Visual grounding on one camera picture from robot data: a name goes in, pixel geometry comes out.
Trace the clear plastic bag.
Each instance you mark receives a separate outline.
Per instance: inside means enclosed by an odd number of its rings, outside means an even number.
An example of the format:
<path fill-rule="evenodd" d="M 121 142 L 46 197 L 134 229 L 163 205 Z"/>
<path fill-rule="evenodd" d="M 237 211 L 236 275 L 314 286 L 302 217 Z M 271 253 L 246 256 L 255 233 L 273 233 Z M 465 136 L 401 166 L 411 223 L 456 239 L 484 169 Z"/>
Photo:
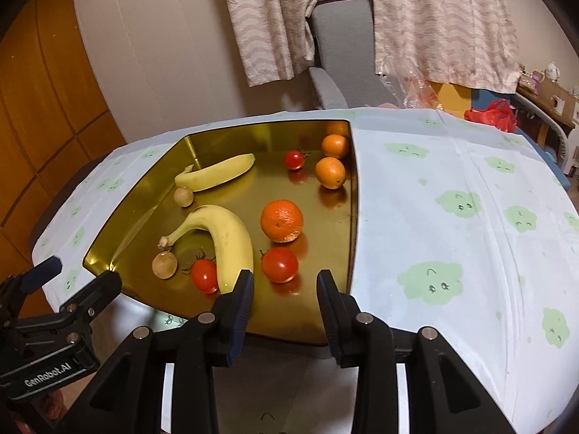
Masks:
<path fill-rule="evenodd" d="M 411 62 L 397 61 L 384 67 L 379 76 L 386 89 L 404 108 L 444 110 L 429 81 Z"/>

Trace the white green-patterned tablecloth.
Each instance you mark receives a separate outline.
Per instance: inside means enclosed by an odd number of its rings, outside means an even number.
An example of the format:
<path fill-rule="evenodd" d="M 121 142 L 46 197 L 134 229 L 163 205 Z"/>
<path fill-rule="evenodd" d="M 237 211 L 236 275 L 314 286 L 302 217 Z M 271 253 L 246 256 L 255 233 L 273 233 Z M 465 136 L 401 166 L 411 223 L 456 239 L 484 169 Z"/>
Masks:
<path fill-rule="evenodd" d="M 317 151 L 306 128 L 348 123 L 357 206 L 313 175 L 274 179 L 282 140 Z M 257 131 L 255 166 L 228 188 L 234 212 L 260 246 L 263 207 L 300 207 L 298 283 L 259 299 L 251 329 L 315 340 L 322 320 L 314 278 L 352 271 L 364 311 L 397 328 L 431 325 L 451 343 L 518 433 L 554 422 L 578 386 L 578 214 L 554 173 L 522 136 L 431 110 L 360 108 L 279 113 L 167 132 L 111 153 L 73 191 L 35 241 L 35 263 L 62 273 L 43 288 L 58 308 L 91 279 L 84 257 L 121 201 L 179 146 L 212 165 L 241 153 Z"/>

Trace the pink patterned curtain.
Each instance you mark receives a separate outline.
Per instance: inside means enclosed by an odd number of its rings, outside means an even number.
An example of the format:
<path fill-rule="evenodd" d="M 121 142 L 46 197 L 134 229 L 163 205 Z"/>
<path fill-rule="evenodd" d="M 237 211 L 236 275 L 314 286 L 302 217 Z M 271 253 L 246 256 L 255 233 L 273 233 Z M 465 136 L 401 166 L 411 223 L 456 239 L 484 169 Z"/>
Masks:
<path fill-rule="evenodd" d="M 249 86 L 291 80 L 314 64 L 307 19 L 321 0 L 227 0 Z"/>
<path fill-rule="evenodd" d="M 519 44 L 507 0 L 373 0 L 375 68 L 405 61 L 426 80 L 510 94 Z"/>

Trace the brown longan fruit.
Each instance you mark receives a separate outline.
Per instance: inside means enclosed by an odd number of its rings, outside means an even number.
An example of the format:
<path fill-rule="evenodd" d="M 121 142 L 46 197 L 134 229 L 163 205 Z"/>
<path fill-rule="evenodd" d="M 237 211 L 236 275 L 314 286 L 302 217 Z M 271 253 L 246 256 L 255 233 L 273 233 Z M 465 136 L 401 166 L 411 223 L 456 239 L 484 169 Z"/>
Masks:
<path fill-rule="evenodd" d="M 173 195 L 175 203 L 181 208 L 187 208 L 194 202 L 194 193 L 189 188 L 178 187 Z"/>
<path fill-rule="evenodd" d="M 169 251 L 157 254 L 151 264 L 153 274 L 162 280 L 171 278 L 176 273 L 178 266 L 177 258 Z"/>

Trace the pink patterned curtain left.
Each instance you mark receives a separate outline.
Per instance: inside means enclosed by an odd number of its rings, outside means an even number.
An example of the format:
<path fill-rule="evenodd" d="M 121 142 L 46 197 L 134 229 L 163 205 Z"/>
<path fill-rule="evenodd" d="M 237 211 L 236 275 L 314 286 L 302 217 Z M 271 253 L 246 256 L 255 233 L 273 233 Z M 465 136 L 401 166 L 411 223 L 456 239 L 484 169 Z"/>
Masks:
<path fill-rule="evenodd" d="M 314 64 L 307 19 L 321 0 L 227 0 L 249 86 L 291 80 Z"/>

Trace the dark gold-lined box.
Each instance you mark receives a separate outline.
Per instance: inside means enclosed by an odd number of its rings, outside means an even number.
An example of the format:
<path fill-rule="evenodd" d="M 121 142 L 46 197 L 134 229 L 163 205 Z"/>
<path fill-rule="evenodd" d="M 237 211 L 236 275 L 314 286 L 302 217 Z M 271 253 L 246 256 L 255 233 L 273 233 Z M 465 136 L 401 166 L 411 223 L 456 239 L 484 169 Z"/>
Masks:
<path fill-rule="evenodd" d="M 340 291 L 352 280 L 357 228 L 355 156 L 335 190 L 316 178 L 326 136 L 349 136 L 343 117 L 270 120 L 188 134 L 124 193 L 84 256 L 93 275 L 115 271 L 131 300 L 168 315 L 207 311 L 215 293 L 193 280 L 216 264 L 228 293 L 254 276 L 248 330 L 305 346 L 326 341 L 316 297 L 319 271 Z"/>

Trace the yellow banana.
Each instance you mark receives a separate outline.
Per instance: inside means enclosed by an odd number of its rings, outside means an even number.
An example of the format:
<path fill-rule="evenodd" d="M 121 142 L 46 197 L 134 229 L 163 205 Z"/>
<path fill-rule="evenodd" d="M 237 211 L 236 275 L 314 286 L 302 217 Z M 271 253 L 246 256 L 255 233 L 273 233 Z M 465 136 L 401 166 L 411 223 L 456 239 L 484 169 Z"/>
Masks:
<path fill-rule="evenodd" d="M 204 191 L 247 173 L 254 163 L 255 156 L 248 153 L 231 157 L 210 167 L 203 167 L 201 170 L 194 170 L 193 165 L 189 165 L 175 176 L 175 185 L 193 192 Z"/>
<path fill-rule="evenodd" d="M 195 230 L 207 231 L 213 241 L 219 290 L 233 291 L 243 269 L 253 271 L 253 248 L 250 235 L 241 219 L 217 205 L 202 205 L 189 213 L 169 235 L 162 236 L 158 248 L 168 250 L 179 238 Z"/>

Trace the red plastic bag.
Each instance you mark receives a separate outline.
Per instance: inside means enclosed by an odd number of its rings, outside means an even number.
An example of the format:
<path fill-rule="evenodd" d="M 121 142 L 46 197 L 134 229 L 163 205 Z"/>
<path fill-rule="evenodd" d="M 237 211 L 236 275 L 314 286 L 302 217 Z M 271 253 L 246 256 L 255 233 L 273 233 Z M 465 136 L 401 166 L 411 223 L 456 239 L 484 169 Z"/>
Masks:
<path fill-rule="evenodd" d="M 468 122 L 489 125 L 508 133 L 515 133 L 517 127 L 516 117 L 506 99 L 493 101 L 485 110 L 471 108 L 464 112 L 464 118 Z"/>

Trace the wooden desk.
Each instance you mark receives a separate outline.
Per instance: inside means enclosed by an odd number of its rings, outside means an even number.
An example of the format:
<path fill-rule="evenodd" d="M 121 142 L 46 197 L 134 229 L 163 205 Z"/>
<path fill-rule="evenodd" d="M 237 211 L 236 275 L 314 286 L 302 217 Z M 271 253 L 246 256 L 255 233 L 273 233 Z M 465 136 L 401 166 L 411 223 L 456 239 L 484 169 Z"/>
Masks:
<path fill-rule="evenodd" d="M 578 97 L 562 88 L 544 73 L 522 73 L 518 80 L 513 103 L 543 125 L 539 128 L 537 143 L 547 146 L 548 132 L 559 139 L 557 160 L 572 162 L 578 152 Z"/>

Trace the pink patterned curtain right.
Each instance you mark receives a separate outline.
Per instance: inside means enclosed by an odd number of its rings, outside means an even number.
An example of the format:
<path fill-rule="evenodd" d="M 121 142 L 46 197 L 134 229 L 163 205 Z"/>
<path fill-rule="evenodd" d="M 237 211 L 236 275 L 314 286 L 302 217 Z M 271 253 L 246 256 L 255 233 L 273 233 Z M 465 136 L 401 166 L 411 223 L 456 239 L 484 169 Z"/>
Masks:
<path fill-rule="evenodd" d="M 519 44 L 507 0 L 373 0 L 375 68 L 405 61 L 426 80 L 510 94 Z"/>

